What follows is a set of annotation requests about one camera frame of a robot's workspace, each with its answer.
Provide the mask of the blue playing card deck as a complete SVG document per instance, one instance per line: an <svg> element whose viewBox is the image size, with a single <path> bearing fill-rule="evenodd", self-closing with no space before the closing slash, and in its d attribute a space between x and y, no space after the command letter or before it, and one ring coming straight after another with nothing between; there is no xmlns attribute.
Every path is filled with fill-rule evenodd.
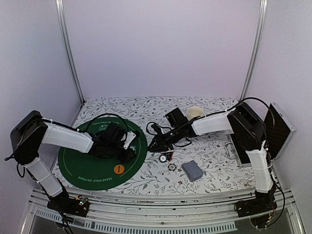
<svg viewBox="0 0 312 234"><path fill-rule="evenodd" d="M203 176L203 171L194 160L183 163L181 167L191 182L201 179Z"/></svg>

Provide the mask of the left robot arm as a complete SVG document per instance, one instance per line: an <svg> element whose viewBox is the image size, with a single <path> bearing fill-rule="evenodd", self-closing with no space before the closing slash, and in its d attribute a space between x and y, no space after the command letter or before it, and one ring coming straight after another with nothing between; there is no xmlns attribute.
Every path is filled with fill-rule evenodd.
<svg viewBox="0 0 312 234"><path fill-rule="evenodd" d="M127 121L119 115L110 114L119 119L121 124L111 122L106 129L93 133L92 124L107 113L99 115L85 123L82 128L48 119L37 111L31 111L11 131L12 152L4 161L14 160L23 167L21 177L28 174L44 191L48 198L47 207L61 215L71 214L86 217L90 203L87 197L70 197L65 186L51 171L51 163L46 163L46 156L41 156L44 149L72 150L77 153L99 159L116 158L121 163L129 162L136 154L131 143L139 138L140 133L131 130Z"/></svg>

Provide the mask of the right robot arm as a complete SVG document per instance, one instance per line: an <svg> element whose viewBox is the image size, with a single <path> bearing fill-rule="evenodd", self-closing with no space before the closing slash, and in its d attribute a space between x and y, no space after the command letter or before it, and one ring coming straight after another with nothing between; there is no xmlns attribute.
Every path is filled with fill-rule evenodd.
<svg viewBox="0 0 312 234"><path fill-rule="evenodd" d="M232 131L238 152L244 152L251 163L255 178L255 198L235 203L239 217L274 211L277 208L274 193L279 188L271 174L271 159L268 153L268 139L265 122L242 99L233 107L187 119L179 108L166 114L172 129L166 133L154 123L153 139L149 152L165 152L183 138L192 138L220 131Z"/></svg>

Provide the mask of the orange big blind button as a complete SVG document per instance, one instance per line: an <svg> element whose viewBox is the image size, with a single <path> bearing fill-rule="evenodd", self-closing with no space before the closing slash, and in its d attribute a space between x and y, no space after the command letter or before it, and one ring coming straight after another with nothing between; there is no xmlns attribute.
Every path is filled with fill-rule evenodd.
<svg viewBox="0 0 312 234"><path fill-rule="evenodd" d="M119 165L116 165L116 166L114 167L114 173L115 173L115 174L121 175L121 174L123 174L124 172L125 172L125 167L124 167L123 165L119 164Z"/></svg>

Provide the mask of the black white poker chip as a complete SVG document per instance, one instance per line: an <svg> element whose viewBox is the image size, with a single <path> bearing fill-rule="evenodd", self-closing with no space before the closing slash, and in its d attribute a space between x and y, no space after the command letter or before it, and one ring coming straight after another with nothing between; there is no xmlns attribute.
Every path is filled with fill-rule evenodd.
<svg viewBox="0 0 312 234"><path fill-rule="evenodd" d="M161 155L161 156L159 157L159 161L160 161L161 163L164 163L164 162L167 161L167 157L166 157L165 155Z"/></svg>

